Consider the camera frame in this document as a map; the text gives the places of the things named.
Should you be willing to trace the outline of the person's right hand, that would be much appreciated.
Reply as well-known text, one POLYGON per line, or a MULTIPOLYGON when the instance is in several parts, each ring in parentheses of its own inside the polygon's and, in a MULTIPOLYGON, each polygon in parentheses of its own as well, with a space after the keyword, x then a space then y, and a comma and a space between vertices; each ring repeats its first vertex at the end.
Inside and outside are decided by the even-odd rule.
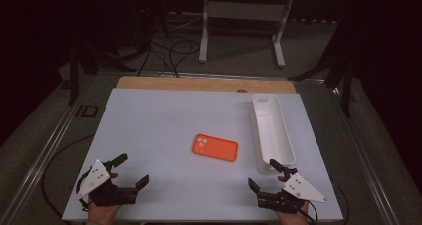
POLYGON ((281 225, 308 225, 307 217, 301 213, 296 214, 286 214, 279 211, 276 211, 281 225))

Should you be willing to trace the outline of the person's left hand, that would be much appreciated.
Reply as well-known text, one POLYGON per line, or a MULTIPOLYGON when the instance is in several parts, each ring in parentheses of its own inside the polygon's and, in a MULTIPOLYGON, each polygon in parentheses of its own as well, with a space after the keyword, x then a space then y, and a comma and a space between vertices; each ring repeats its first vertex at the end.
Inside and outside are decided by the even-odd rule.
POLYGON ((86 225, 113 225, 120 208, 120 205, 101 207, 92 203, 88 206, 86 225))

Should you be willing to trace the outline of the white metal stand frame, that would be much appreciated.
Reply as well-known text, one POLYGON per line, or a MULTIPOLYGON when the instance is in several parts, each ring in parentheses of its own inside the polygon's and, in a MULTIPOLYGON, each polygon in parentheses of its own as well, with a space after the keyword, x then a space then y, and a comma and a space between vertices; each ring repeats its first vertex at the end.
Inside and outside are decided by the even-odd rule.
POLYGON ((203 0, 199 62, 207 62, 209 18, 256 20, 279 23, 277 33, 272 36, 272 45, 277 65, 279 68, 283 68, 286 62, 281 46, 281 39, 287 25, 293 1, 286 0, 283 5, 275 5, 203 0))

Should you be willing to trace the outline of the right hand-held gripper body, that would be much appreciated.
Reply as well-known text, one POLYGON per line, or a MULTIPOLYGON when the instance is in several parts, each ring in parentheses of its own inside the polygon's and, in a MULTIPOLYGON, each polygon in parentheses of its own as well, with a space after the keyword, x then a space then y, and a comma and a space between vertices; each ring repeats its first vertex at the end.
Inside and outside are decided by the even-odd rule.
POLYGON ((306 201, 328 202, 328 199, 295 169, 280 166, 277 171, 285 178, 281 191, 270 193, 257 187, 257 203, 260 208, 295 214, 301 211, 306 201))

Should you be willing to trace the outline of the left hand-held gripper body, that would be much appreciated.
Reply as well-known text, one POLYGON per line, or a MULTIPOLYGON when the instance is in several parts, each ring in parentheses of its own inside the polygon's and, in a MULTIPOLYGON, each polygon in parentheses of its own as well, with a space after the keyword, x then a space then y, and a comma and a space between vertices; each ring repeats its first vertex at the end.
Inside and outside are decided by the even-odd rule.
POLYGON ((105 162, 97 160, 81 176, 77 183, 76 197, 84 207, 88 206, 85 196, 101 207, 136 203, 139 189, 136 186, 118 187, 112 182, 111 171, 112 168, 105 168, 105 162))

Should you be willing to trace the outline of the white table mat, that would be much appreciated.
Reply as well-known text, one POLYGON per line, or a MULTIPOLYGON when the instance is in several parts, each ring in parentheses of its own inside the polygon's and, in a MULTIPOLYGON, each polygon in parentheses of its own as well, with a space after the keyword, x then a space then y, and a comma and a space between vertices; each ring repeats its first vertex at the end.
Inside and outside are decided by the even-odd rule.
POLYGON ((250 93, 115 89, 83 167, 125 153, 117 184, 133 186, 143 176, 149 184, 118 219, 130 222, 274 221, 273 211, 258 207, 248 186, 276 192, 275 174, 257 169, 250 93), (233 162, 196 155, 199 134, 238 144, 233 162))

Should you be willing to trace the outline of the orange phone case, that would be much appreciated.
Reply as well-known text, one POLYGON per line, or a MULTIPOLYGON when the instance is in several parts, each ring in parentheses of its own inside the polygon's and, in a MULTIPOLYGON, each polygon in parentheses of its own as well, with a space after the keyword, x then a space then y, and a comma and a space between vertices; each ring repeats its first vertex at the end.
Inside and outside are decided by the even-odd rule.
POLYGON ((238 143, 210 135, 197 134, 192 144, 192 152, 197 155, 234 162, 237 159, 238 143))

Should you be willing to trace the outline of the metal floor rail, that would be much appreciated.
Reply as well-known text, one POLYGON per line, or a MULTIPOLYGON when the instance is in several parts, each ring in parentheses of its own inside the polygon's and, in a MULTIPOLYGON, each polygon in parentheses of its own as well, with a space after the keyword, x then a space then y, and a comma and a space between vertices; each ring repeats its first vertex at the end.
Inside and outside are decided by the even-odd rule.
POLYGON ((68 91, 54 90, 0 148, 0 225, 13 225, 20 216, 94 78, 80 81, 70 106, 68 91))
POLYGON ((385 225, 401 225, 396 212, 393 209, 392 203, 388 198, 386 191, 381 184, 381 181, 376 174, 376 171, 365 151, 361 139, 358 137, 357 130, 353 125, 352 119, 345 115, 343 108, 340 104, 342 95, 338 88, 328 88, 327 89, 331 99, 334 102, 336 110, 340 113, 340 118, 345 124, 347 132, 351 136, 353 148, 357 155, 357 160, 360 166, 360 169, 365 177, 366 184, 369 187, 372 198, 376 203, 380 215, 384 221, 385 225))

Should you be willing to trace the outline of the long white plastic tray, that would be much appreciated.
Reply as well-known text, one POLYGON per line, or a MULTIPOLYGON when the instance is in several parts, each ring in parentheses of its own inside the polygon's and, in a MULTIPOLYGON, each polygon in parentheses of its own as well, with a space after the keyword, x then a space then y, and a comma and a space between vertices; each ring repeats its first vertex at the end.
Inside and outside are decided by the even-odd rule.
POLYGON ((258 171, 275 173, 271 159, 282 166, 294 164, 296 157, 279 98, 271 94, 252 95, 250 119, 258 171))

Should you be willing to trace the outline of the black tripod stand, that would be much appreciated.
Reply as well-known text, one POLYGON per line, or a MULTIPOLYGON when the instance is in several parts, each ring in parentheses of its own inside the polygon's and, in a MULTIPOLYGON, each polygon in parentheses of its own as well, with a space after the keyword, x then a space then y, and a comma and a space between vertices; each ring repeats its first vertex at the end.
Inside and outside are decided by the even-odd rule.
POLYGON ((303 73, 288 77, 288 80, 300 82, 325 69, 329 69, 329 73, 323 80, 323 83, 328 88, 334 89, 339 83, 342 83, 340 105, 343 113, 347 117, 350 117, 349 104, 351 97, 353 63, 351 60, 351 54, 348 50, 343 51, 337 56, 332 56, 330 59, 322 60, 316 66, 304 71, 303 73))
POLYGON ((66 86, 70 89, 69 106, 76 101, 79 95, 79 69, 82 69, 88 75, 94 75, 99 70, 96 58, 105 61, 118 70, 134 72, 134 69, 126 66, 118 59, 109 56, 106 52, 90 43, 77 43, 69 51, 69 56, 69 78, 66 80, 66 86))

